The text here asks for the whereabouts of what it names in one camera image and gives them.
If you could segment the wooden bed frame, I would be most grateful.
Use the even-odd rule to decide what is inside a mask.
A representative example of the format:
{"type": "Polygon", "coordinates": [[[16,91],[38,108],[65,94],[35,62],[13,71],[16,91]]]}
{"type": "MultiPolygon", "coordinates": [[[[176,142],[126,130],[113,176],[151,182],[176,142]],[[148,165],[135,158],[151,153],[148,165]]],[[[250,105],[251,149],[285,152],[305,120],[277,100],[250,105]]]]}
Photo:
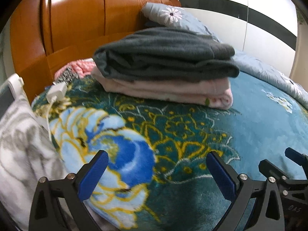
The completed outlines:
{"type": "Polygon", "coordinates": [[[67,63],[143,29],[141,9],[147,2],[181,5],[178,0],[22,0],[10,18],[10,46],[28,99],[42,93],[67,63]]]}

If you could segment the pink patterned pillow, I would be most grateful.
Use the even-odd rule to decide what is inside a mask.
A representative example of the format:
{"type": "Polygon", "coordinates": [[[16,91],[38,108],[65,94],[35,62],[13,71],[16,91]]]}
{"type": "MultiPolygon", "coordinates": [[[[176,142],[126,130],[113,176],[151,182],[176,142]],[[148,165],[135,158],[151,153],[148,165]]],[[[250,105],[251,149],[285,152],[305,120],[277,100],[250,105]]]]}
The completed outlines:
{"type": "Polygon", "coordinates": [[[68,85],[74,80],[83,79],[85,76],[90,75],[95,67],[96,64],[93,59],[80,59],[69,62],[55,73],[53,84],[64,82],[68,85]]]}

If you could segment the grey-blue floral duvet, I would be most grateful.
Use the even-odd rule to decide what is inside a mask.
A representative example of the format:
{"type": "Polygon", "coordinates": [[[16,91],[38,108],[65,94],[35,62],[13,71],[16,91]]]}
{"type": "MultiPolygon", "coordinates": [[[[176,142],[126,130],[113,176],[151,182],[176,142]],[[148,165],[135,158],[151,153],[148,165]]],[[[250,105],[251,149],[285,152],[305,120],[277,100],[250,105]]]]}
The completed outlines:
{"type": "Polygon", "coordinates": [[[235,50],[229,44],[222,43],[207,26],[185,9],[147,2],[141,11],[146,18],[154,23],[178,30],[187,30],[199,35],[201,38],[211,39],[215,48],[223,48],[223,51],[219,53],[224,53],[224,55],[235,61],[240,71],[273,85],[293,97],[304,108],[307,108],[307,92],[299,84],[273,66],[265,64],[242,51],[235,50]]]}

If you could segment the grey white patterned blanket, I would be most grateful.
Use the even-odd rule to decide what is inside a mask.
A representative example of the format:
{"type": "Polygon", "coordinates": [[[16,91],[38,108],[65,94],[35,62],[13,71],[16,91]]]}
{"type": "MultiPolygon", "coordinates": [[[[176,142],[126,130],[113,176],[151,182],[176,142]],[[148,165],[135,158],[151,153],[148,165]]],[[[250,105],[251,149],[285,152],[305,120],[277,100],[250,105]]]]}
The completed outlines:
{"type": "Polygon", "coordinates": [[[19,228],[28,230],[38,180],[66,175],[47,130],[37,122],[25,95],[20,95],[1,118],[1,203],[19,228]]]}

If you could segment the pink fleece garment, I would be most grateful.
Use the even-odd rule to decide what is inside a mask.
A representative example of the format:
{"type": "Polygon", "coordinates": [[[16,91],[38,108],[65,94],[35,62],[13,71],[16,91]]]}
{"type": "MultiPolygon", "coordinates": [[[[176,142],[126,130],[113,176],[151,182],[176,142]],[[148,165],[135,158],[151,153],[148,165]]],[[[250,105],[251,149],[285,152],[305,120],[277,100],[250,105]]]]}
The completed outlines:
{"type": "Polygon", "coordinates": [[[106,78],[94,68],[91,75],[107,92],[136,98],[204,105],[227,110],[233,105],[228,78],[189,82],[182,80],[125,81],[106,78]]]}

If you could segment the teal floral bed blanket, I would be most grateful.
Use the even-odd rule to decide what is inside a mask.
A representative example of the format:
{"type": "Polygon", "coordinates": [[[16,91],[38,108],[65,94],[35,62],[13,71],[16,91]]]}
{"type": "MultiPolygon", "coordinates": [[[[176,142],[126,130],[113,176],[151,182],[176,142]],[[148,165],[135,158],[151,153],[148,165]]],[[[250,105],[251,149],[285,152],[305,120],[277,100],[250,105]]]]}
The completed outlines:
{"type": "Polygon", "coordinates": [[[108,152],[108,168],[86,201],[100,220],[120,230],[211,230],[229,202],[209,173],[209,152],[255,180],[263,178],[264,159],[291,178],[305,177],[284,152],[307,153],[307,110],[249,74],[231,80],[231,90],[233,106],[217,110],[109,93],[88,76],[53,106],[42,93],[32,108],[49,118],[69,172],[108,152]]]}

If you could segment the white black-striped wardrobe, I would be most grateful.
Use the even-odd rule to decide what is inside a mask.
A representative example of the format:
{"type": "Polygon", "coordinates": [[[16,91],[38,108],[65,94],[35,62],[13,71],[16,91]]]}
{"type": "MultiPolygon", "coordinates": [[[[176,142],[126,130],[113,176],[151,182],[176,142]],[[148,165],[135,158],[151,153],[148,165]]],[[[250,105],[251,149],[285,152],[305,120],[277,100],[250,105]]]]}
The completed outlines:
{"type": "Polygon", "coordinates": [[[179,0],[224,43],[290,76],[298,20],[291,0],[179,0]]]}

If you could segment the grey knit sweater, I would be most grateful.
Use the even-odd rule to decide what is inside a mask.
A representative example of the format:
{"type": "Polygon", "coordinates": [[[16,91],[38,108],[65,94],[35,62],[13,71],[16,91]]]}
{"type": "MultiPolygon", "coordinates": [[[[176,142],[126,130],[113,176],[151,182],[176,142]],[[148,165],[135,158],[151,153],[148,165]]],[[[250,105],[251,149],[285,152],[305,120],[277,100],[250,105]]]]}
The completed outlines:
{"type": "Polygon", "coordinates": [[[155,27],[99,47],[93,60],[104,77],[126,81],[237,77],[240,69],[220,51],[193,32],[155,27]]]}

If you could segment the white tablet device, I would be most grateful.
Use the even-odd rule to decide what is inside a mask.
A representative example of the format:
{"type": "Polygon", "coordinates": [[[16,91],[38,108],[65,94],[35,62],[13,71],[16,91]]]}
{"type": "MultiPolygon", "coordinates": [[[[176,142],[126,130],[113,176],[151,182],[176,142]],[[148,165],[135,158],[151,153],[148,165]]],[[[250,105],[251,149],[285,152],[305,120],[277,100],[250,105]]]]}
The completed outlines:
{"type": "Polygon", "coordinates": [[[23,86],[23,79],[16,73],[1,85],[0,118],[3,117],[14,100],[23,93],[23,86]]]}

